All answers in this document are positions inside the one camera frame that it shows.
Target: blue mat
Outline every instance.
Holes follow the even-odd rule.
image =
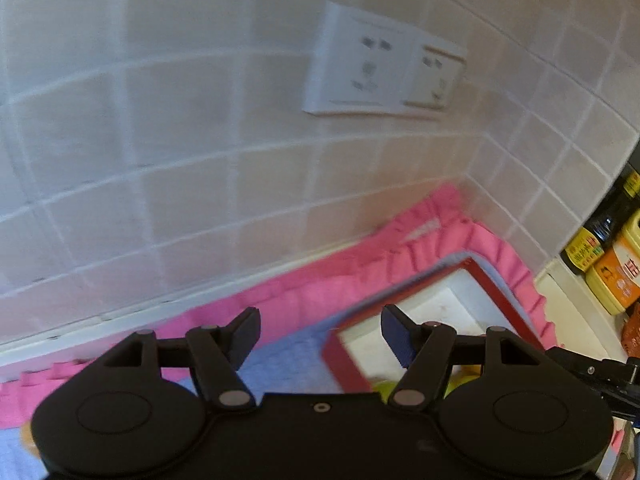
[[[265,392],[340,393],[320,355],[336,320],[305,328],[249,355],[239,375],[258,402]],[[193,391],[191,380],[180,384]],[[40,480],[45,476],[42,463],[22,447],[20,431],[0,431],[0,480]]]

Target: pink cloth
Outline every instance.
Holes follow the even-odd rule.
[[[412,237],[414,232],[418,232],[417,238]],[[461,251],[471,251],[488,260],[529,314],[545,348],[558,344],[554,325],[545,318],[545,298],[534,288],[529,269],[509,244],[462,214],[460,194],[450,184],[439,187],[353,247],[229,298],[193,308],[163,323],[156,333],[159,338],[182,337],[194,326],[224,325],[245,307],[256,306],[262,316],[258,344],[265,345]],[[29,420],[44,397],[84,366],[74,362],[56,364],[49,370],[24,373],[17,381],[0,384],[0,429]],[[163,370],[164,377],[171,380],[180,380],[187,374],[188,371],[175,368]]]

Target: bottle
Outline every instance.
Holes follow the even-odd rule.
[[[621,186],[614,184],[562,251],[562,260],[574,274],[586,272],[612,245],[616,234],[638,208],[639,191],[640,174],[632,168]]]

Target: brown object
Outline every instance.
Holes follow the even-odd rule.
[[[633,314],[622,329],[622,348],[629,357],[640,357],[640,307],[636,303]]]
[[[31,421],[25,422],[20,427],[20,440],[22,442],[22,446],[29,453],[31,453],[34,457],[40,458],[40,454],[38,453],[38,448],[36,447],[33,441],[33,435],[31,434]]]

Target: yellow bottle label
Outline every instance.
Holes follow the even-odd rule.
[[[625,180],[625,191],[631,197],[635,197],[640,191],[640,174],[632,171]]]
[[[568,243],[565,251],[571,263],[580,270],[587,270],[604,254],[600,241],[584,227]]]

